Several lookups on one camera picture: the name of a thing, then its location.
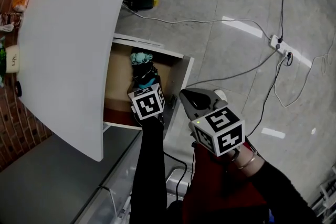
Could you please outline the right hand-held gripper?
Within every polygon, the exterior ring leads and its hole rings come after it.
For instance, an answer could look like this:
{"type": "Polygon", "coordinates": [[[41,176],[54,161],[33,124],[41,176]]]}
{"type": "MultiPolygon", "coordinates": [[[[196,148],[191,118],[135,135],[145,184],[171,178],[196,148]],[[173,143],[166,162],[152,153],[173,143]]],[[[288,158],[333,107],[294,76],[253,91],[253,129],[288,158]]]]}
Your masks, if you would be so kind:
{"type": "Polygon", "coordinates": [[[196,141],[217,157],[245,142],[245,120],[228,104],[223,94],[201,88],[186,88],[179,97],[196,141]]]}

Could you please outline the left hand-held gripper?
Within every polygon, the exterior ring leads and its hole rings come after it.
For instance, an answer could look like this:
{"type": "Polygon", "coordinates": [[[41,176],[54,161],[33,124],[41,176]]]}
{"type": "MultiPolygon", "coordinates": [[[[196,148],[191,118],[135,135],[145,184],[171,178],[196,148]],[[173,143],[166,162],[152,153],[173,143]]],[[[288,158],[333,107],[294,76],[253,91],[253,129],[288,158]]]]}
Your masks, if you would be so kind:
{"type": "Polygon", "coordinates": [[[163,113],[165,100],[159,83],[128,94],[132,111],[139,120],[145,120],[163,113]]]}

